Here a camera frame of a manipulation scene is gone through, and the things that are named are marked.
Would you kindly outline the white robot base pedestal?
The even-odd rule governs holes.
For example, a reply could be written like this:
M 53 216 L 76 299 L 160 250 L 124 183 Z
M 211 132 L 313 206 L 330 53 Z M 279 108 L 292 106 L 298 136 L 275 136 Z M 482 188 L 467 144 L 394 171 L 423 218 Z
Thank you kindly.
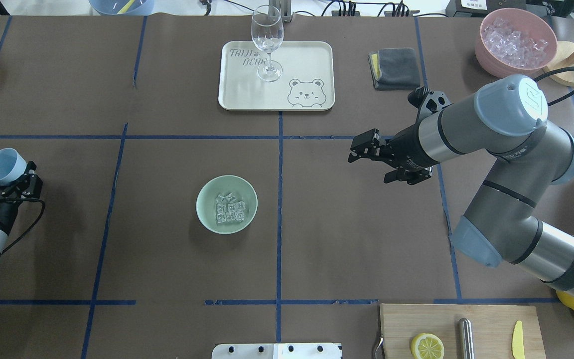
M 253 343 L 221 344 L 212 359 L 342 359 L 337 343 Z

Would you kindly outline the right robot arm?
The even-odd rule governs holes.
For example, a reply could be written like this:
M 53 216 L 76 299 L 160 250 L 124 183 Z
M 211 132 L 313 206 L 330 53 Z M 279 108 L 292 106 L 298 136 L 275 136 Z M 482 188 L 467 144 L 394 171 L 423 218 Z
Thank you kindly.
M 442 162 L 486 150 L 495 159 L 451 235 L 453 247 L 487 267 L 519 266 L 574 297 L 574 235 L 533 211 L 551 185 L 574 177 L 574 138 L 548 120 L 536 81 L 510 75 L 452 103 L 426 87 L 408 95 L 416 121 L 391 139 L 377 129 L 353 138 L 349 162 L 384 162 L 384 182 L 417 184 Z

